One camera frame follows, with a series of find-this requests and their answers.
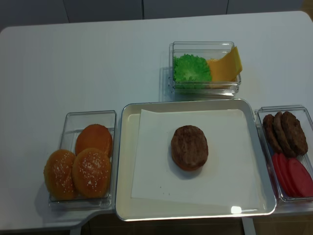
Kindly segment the green lettuce leaf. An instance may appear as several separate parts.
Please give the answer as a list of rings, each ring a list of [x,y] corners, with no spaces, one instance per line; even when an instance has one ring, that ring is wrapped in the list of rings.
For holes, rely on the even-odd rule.
[[[207,61],[203,57],[192,54],[173,59],[174,80],[178,82],[210,82],[211,71]]]

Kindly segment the clear lettuce cheese container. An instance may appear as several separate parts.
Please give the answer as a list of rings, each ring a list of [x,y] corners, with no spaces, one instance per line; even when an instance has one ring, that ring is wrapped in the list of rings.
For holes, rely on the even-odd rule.
[[[169,46],[169,87],[172,93],[183,96],[233,97],[241,84],[239,74],[232,82],[178,82],[174,80],[173,59],[184,54],[203,57],[205,60],[221,59],[234,48],[233,42],[179,42]]]

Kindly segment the plain bun half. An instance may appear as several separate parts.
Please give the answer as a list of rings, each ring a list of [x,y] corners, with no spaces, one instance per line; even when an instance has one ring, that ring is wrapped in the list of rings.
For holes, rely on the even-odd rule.
[[[100,124],[87,126],[77,137],[75,144],[75,153],[87,148],[96,148],[105,153],[108,157],[112,154],[113,139],[107,127]]]

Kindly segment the right sesame bun top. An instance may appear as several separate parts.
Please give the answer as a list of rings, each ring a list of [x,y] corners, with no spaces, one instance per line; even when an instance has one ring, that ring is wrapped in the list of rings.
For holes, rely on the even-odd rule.
[[[83,197],[103,197],[111,179],[111,162],[107,153],[96,148],[80,152],[73,163],[72,178],[75,188]]]

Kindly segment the yellow cheese slice in container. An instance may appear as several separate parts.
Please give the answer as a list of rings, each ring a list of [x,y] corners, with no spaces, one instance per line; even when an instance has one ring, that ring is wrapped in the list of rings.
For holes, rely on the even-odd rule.
[[[221,59],[210,59],[206,62],[210,69],[212,82],[232,82],[243,69],[237,47],[232,48]]]

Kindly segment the white paper sheet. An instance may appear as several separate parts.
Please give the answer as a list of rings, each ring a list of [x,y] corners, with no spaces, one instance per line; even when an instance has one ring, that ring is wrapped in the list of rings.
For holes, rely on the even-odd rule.
[[[171,140],[185,125],[200,128],[206,163],[184,171],[173,161]],[[257,208],[254,150],[241,110],[140,114],[132,197],[203,205]]]

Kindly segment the clear bun container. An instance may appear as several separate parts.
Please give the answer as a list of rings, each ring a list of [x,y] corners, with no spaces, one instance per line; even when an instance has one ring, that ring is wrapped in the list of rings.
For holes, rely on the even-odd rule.
[[[75,152],[75,145],[79,134],[89,125],[100,124],[105,126],[112,139],[115,140],[116,112],[95,111],[95,112],[76,112],[66,115],[65,124],[61,136],[60,148]],[[58,200],[52,195],[49,196],[49,206],[55,210],[87,210],[102,208],[110,210],[112,208],[112,198],[114,194],[113,182],[115,180],[115,146],[109,154],[111,163],[110,184],[105,195],[100,198],[87,199],[78,195],[72,200]]]

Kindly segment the white metal serving tray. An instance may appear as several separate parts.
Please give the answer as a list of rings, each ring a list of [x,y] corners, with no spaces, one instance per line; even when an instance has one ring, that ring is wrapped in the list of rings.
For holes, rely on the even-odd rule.
[[[241,110],[247,121],[254,150],[254,174],[258,191],[257,208],[229,207],[182,203],[132,197],[132,185],[140,114],[142,110],[156,113]],[[116,214],[124,221],[163,219],[220,218],[268,215],[273,213],[276,199],[269,179],[251,106],[243,99],[220,99],[188,102],[159,102],[129,104],[122,111],[121,134],[116,185]]]

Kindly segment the left sesame bun top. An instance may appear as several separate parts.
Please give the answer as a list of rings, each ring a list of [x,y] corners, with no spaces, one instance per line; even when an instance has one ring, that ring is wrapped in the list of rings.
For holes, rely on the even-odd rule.
[[[72,179],[72,166],[76,156],[71,151],[53,152],[44,167],[44,179],[50,195],[57,200],[73,200],[77,191]]]

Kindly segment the left brown patty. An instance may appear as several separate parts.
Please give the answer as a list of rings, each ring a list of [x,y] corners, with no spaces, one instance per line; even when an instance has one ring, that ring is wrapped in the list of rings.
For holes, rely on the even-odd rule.
[[[265,131],[265,136],[266,136],[268,143],[272,147],[272,150],[275,153],[283,153],[283,149],[281,148],[277,140],[276,133],[273,128],[273,120],[274,120],[274,116],[271,114],[268,114],[264,117],[262,126]]]

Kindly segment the left red tomato slice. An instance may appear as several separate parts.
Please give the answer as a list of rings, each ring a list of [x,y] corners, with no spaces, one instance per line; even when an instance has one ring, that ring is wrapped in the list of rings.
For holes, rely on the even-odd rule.
[[[273,166],[274,166],[274,170],[275,170],[276,176],[278,178],[278,181],[279,181],[280,185],[282,186],[282,188],[284,190],[284,181],[283,181],[280,169],[279,169],[278,155],[279,155],[278,153],[275,153],[272,156],[272,161],[273,161]]]

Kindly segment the clear patty tomato container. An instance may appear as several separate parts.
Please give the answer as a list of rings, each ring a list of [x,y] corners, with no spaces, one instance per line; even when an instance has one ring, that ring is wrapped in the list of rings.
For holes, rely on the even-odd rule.
[[[274,106],[255,113],[275,195],[284,202],[312,202],[313,121],[307,109]]]

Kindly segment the middle brown patty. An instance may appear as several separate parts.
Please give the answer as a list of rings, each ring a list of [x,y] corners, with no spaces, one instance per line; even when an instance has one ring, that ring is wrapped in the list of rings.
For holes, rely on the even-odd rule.
[[[277,135],[277,140],[283,149],[283,153],[288,158],[296,158],[297,154],[290,147],[285,132],[282,127],[282,112],[277,112],[273,120],[273,128]]]

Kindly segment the middle red tomato slice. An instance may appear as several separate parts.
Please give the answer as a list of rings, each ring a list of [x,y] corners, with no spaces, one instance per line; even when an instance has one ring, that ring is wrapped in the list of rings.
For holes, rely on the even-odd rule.
[[[278,155],[278,164],[279,164],[279,169],[280,169],[283,181],[284,181],[284,191],[286,192],[288,197],[297,197],[297,192],[291,181],[291,176],[287,169],[287,163],[288,161],[285,155],[280,153]]]

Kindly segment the right brown patty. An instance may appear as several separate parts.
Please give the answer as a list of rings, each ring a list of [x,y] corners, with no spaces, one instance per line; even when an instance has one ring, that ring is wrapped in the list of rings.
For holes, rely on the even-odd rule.
[[[308,152],[308,144],[300,121],[296,116],[285,111],[282,114],[282,127],[292,150],[297,155],[305,155]]]

